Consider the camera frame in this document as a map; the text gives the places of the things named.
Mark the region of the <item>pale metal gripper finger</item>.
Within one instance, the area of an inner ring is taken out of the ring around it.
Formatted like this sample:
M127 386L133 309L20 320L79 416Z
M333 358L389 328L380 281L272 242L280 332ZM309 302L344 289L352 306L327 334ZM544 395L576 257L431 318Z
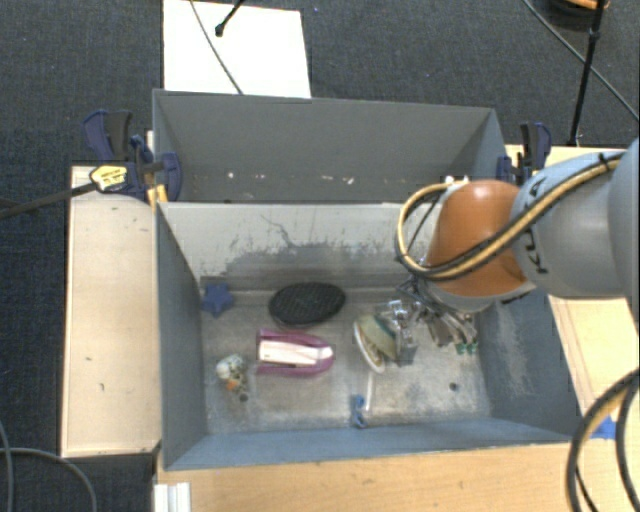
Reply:
M397 364L399 366L412 365L418 349L418 343L414 339L411 326L405 321L398 322L396 345Z
M392 300L388 303L389 321L397 331L409 327L411 320L411 308L402 300Z

